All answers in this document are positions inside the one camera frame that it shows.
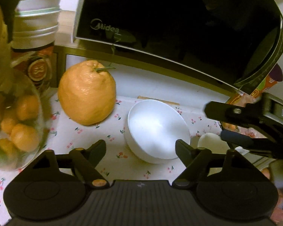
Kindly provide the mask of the person's right hand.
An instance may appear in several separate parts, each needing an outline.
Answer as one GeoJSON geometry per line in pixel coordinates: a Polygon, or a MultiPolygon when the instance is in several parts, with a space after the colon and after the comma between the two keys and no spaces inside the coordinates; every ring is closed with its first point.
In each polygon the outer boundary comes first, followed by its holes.
{"type": "MultiPolygon", "coordinates": [[[[268,168],[264,168],[261,170],[261,172],[270,180],[271,179],[271,173],[268,168]]],[[[278,201],[277,205],[270,217],[270,219],[275,223],[278,224],[280,222],[283,222],[283,209],[281,208],[281,204],[283,203],[283,193],[278,190],[278,201]]]]}

